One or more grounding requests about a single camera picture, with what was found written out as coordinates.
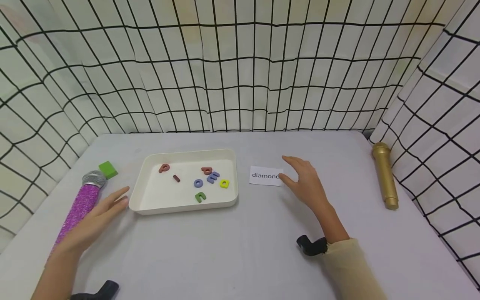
pink glitter microphone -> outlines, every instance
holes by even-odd
[[[65,235],[94,208],[100,189],[107,179],[100,171],[90,171],[82,177],[82,187],[72,204],[72,208],[63,223],[53,249],[62,241]]]

white tray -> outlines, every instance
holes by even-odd
[[[170,170],[159,173],[162,164],[169,164]],[[212,167],[220,174],[215,183],[206,180],[203,167]],[[201,188],[194,187],[196,179],[203,180]],[[220,187],[221,180],[230,181],[227,189]],[[199,192],[206,195],[201,203],[195,199]],[[129,208],[141,215],[152,215],[228,207],[235,204],[238,193],[235,153],[230,149],[153,154],[142,164]]]

black clamp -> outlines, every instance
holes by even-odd
[[[326,238],[318,239],[312,243],[306,235],[302,235],[297,239],[297,244],[303,254],[307,256],[324,254],[328,250]]]
[[[96,294],[75,294],[70,297],[70,300],[112,300],[118,289],[118,283],[107,280]]]

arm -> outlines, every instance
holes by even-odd
[[[128,205],[129,190],[110,194],[77,224],[52,252],[31,300],[67,300],[72,295],[77,265],[83,252]]]
[[[335,209],[328,202],[316,170],[310,162],[298,157],[283,159],[298,173],[294,182],[285,174],[280,179],[315,214],[329,243],[323,256],[325,268],[344,300],[387,299],[363,256],[358,241],[351,239]]]

right hand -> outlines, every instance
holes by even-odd
[[[327,204],[324,187],[310,162],[295,156],[282,156],[282,158],[295,169],[299,176],[298,182],[294,182],[287,175],[279,174],[280,179],[295,196],[313,211],[319,205]]]

